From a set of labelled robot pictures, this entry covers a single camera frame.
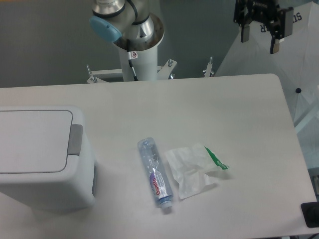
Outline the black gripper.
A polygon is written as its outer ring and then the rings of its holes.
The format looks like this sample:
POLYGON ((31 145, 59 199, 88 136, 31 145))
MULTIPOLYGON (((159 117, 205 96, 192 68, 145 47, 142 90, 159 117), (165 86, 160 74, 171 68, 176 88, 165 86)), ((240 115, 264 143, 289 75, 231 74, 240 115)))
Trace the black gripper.
POLYGON ((247 42, 250 35, 250 24, 263 24, 272 35, 270 54, 279 51, 280 40, 276 37, 287 37, 293 33, 294 8, 281 8, 277 0, 237 0, 235 2, 233 21, 241 29, 241 42, 247 42))

